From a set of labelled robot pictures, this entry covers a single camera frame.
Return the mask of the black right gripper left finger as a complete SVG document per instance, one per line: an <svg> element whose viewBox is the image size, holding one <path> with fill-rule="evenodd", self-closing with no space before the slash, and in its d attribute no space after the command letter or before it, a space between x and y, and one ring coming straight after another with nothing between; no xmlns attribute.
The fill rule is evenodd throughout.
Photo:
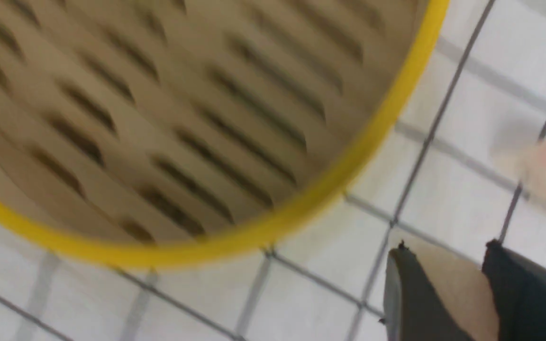
<svg viewBox="0 0 546 341"><path fill-rule="evenodd" d="M399 241L386 259L389 341L497 341L491 285L476 263L423 241Z"/></svg>

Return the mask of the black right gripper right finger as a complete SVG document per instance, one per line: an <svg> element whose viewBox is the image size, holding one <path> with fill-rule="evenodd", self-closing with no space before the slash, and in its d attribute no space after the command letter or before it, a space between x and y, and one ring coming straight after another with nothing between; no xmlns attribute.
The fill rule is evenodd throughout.
<svg viewBox="0 0 546 341"><path fill-rule="evenodd" d="M482 272L492 291L500 341L546 341L546 268L487 242Z"/></svg>

